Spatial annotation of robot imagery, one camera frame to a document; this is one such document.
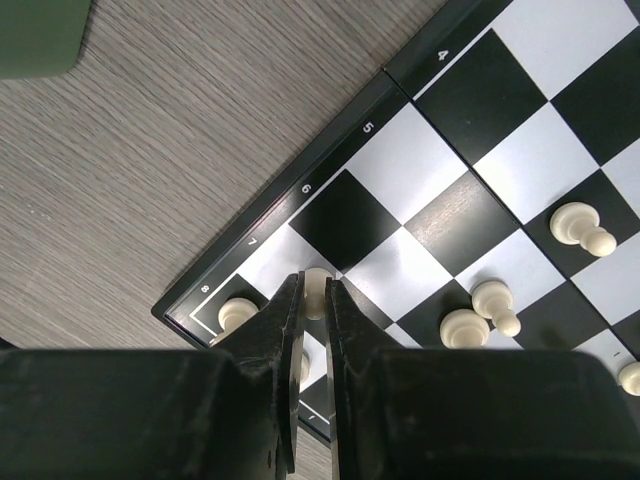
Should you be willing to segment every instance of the black and white chessboard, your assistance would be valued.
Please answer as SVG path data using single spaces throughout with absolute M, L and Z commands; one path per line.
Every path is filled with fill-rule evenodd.
M 551 235 L 600 213 L 617 250 Z M 262 307 L 323 267 L 408 347 L 500 279 L 522 332 L 489 348 L 640 359 L 640 27 L 623 0 L 451 0 L 154 307 L 194 345 L 231 297 Z M 300 417 L 329 436 L 325 332 L 308 322 Z

